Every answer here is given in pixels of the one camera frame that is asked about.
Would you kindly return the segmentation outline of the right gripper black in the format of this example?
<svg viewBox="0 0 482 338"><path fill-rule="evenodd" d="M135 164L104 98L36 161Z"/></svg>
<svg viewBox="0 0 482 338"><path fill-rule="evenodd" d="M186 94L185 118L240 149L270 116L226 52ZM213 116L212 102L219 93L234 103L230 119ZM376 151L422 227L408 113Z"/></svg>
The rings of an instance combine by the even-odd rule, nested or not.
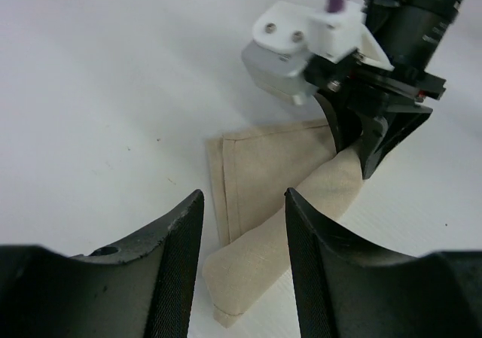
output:
<svg viewBox="0 0 482 338"><path fill-rule="evenodd" d="M428 72L368 64L357 50L338 62L322 56L307 59L304 78L316 88L337 153L361 136L362 178L368 180L386 155L425 123L433 110L426 99L439 100L446 80Z"/></svg>

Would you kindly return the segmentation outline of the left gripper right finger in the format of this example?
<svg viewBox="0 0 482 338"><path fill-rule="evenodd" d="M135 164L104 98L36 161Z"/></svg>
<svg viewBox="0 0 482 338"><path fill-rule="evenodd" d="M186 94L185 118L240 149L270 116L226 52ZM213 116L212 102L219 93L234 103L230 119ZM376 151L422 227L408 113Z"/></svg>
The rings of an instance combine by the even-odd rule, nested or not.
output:
<svg viewBox="0 0 482 338"><path fill-rule="evenodd" d="M285 194L303 337L479 337L481 253L389 250Z"/></svg>

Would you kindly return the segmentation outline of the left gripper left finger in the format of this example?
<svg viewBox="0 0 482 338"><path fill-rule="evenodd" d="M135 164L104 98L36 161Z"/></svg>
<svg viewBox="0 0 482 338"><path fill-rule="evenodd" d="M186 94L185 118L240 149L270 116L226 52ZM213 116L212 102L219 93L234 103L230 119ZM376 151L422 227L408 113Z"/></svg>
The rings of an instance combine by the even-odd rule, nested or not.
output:
<svg viewBox="0 0 482 338"><path fill-rule="evenodd" d="M164 216L89 255L1 248L3 337L185 337L203 229L195 190Z"/></svg>

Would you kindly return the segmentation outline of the beige cloth napkin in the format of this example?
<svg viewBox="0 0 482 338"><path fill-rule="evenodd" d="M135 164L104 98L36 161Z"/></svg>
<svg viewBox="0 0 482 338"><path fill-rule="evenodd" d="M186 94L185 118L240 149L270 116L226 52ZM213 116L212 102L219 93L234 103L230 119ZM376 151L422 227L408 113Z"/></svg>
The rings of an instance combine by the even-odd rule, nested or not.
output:
<svg viewBox="0 0 482 338"><path fill-rule="evenodd" d="M362 185L358 145L336 151L325 120L258 126L208 140L220 248L202 274L214 319L231 327L288 271L285 192L333 220Z"/></svg>

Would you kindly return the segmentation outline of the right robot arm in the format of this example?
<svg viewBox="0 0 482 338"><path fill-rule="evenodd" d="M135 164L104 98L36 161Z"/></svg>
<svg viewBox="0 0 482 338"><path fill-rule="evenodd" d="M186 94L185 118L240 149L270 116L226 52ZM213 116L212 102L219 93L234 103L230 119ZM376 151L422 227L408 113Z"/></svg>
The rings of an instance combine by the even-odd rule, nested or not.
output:
<svg viewBox="0 0 482 338"><path fill-rule="evenodd" d="M365 0L363 27L393 70L368 64L357 48L340 63L314 56L304 77L328 120L337 152L359 144L363 179L431 116L426 98L439 100L445 80L426 71L463 0Z"/></svg>

